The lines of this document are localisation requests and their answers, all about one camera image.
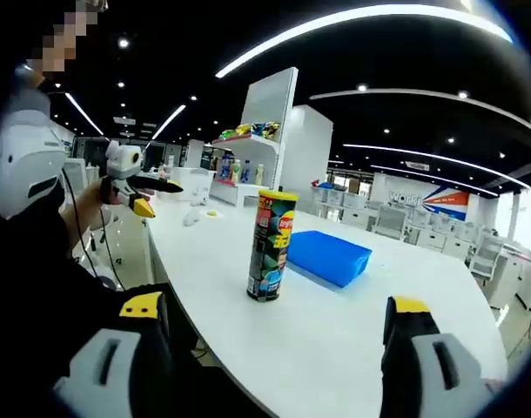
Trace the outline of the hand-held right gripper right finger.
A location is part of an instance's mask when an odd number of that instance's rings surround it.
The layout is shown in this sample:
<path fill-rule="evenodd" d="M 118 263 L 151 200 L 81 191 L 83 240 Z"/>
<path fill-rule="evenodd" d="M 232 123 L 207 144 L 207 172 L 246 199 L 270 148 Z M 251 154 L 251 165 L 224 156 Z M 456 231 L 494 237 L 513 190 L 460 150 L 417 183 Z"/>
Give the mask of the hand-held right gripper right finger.
<path fill-rule="evenodd" d="M 383 346 L 381 417 L 475 417 L 487 404 L 480 363 L 423 302 L 387 299 Z"/>

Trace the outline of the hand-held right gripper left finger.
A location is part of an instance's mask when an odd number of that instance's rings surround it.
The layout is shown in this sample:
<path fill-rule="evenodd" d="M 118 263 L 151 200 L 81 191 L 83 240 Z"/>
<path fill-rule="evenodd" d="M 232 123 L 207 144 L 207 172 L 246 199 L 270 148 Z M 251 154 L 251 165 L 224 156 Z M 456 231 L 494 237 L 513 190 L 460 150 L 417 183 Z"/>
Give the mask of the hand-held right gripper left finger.
<path fill-rule="evenodd" d="M 73 417 L 166 416 L 172 364 L 165 326 L 162 292 L 127 300 L 71 359 L 53 387 L 57 401 Z"/>

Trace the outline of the person's left hand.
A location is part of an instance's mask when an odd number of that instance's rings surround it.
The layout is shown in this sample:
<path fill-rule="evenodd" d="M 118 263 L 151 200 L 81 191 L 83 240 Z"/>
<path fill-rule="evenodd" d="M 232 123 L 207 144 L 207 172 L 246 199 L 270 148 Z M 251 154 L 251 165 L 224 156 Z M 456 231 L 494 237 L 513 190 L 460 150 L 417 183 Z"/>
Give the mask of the person's left hand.
<path fill-rule="evenodd" d="M 113 179 L 104 177 L 99 185 L 99 200 L 106 205 L 119 205 L 117 188 L 114 186 Z"/>

